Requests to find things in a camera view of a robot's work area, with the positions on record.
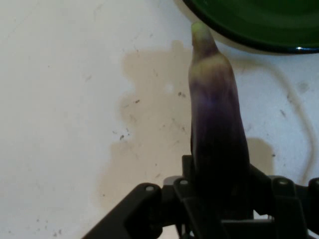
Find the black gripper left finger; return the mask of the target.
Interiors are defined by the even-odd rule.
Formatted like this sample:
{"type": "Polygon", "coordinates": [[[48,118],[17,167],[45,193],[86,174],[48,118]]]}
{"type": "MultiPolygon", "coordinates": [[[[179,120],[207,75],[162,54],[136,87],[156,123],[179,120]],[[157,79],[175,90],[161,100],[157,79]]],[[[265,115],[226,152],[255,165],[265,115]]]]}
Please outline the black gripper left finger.
{"type": "Polygon", "coordinates": [[[192,239],[184,205],[177,187],[188,186],[193,173],[193,160],[184,155],[182,175],[171,176],[160,187],[153,183],[136,186],[85,235],[86,239],[157,239],[163,228],[174,225],[179,239],[192,239]]]}

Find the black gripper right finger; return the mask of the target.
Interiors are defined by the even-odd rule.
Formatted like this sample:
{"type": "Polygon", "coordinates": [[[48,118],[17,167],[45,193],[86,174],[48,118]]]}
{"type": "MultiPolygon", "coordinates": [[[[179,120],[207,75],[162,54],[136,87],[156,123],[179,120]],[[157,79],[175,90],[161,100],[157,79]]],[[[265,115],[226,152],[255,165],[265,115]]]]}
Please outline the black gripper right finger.
{"type": "Polygon", "coordinates": [[[307,186],[251,166],[250,209],[269,219],[223,220],[229,239],[311,239],[319,233],[319,179],[307,186]]]}

